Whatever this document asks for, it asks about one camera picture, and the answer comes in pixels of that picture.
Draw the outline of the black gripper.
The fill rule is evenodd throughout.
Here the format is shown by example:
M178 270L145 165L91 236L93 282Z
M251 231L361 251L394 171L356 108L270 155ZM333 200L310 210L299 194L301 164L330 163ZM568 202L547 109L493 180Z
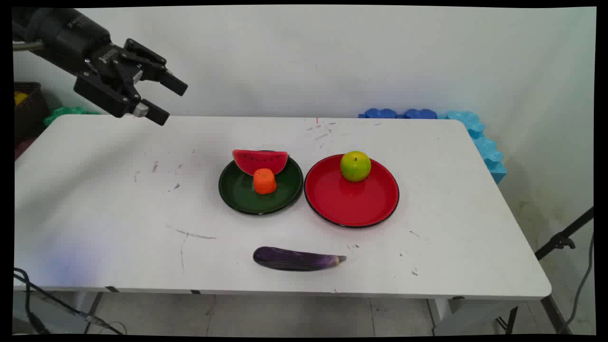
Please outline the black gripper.
M109 31L77 9L15 7L13 39L24 43L41 42L34 54L76 76L74 91L113 117L134 115L163 126L169 113L142 99L134 88L132 71L140 71L139 81L158 82L177 95L188 85L166 67L165 58L127 39L124 48L115 45ZM124 74L115 67L124 56Z

